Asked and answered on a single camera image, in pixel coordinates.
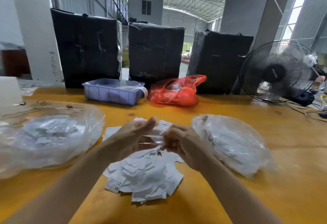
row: plastic crate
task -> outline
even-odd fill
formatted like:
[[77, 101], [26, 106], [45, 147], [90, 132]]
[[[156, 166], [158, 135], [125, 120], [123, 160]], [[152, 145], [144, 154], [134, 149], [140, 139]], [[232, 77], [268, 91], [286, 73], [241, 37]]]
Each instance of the plastic crate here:
[[[132, 106], [135, 105], [140, 98], [144, 97], [144, 92], [141, 89], [129, 91], [109, 86], [97, 86], [97, 84], [109, 85], [116, 82], [120, 82], [120, 80], [101, 78], [98, 80], [85, 82], [82, 84], [84, 86], [85, 97], [92, 100], [113, 102]], [[143, 82], [138, 83], [140, 86], [144, 86]]]

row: yellow table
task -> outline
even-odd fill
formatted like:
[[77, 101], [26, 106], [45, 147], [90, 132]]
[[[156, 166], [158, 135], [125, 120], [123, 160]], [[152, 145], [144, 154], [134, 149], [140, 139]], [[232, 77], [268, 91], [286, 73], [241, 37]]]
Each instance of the yellow table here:
[[[105, 127], [121, 126], [135, 117], [160, 119], [190, 125], [199, 114], [219, 114], [240, 119], [264, 138], [277, 164], [276, 172], [259, 172], [243, 184], [285, 223], [327, 222], [327, 125], [307, 119], [286, 106], [254, 102], [247, 96], [200, 96], [197, 106], [154, 106], [140, 101], [136, 106], [87, 101], [83, 90], [44, 88], [26, 99], [95, 104], [106, 115]], [[231, 223], [202, 176], [185, 163], [176, 163], [184, 179], [173, 196], [145, 205], [131, 204], [130, 194], [104, 189], [101, 176], [70, 223]], [[0, 181], [0, 222], [45, 190], [67, 168], [25, 171]]]

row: small plastic bag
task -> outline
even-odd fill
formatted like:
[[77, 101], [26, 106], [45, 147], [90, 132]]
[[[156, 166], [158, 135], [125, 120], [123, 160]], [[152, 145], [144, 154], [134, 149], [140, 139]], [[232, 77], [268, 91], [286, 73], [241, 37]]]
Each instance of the small plastic bag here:
[[0, 179], [75, 161], [103, 125], [104, 113], [88, 104], [28, 101], [0, 108]]
[[272, 156], [259, 133], [248, 124], [223, 115], [200, 115], [191, 126], [203, 142], [210, 143], [219, 160], [250, 178], [259, 169], [275, 168]]
[[190, 75], [179, 79], [167, 79], [151, 85], [148, 100], [153, 103], [193, 106], [199, 103], [196, 87], [205, 82], [205, 75]]

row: electric fan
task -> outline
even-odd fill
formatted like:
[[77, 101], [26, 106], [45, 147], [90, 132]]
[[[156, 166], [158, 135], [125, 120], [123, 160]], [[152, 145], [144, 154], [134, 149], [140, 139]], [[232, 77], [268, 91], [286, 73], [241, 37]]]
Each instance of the electric fan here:
[[311, 52], [296, 42], [276, 41], [252, 51], [245, 59], [239, 83], [246, 94], [263, 102], [294, 101], [311, 104], [314, 97], [307, 90], [312, 69], [307, 63]]

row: black wrapped package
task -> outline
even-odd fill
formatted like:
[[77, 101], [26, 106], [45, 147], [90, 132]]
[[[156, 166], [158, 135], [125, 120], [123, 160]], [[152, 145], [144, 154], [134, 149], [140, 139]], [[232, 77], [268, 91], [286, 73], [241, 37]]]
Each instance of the black wrapped package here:
[[184, 42], [183, 27], [129, 23], [129, 77], [152, 83], [178, 78]]
[[249, 52], [253, 36], [196, 32], [187, 76], [206, 75], [197, 93], [229, 94]]
[[119, 79], [122, 25], [115, 19], [51, 9], [67, 88], [100, 78]]

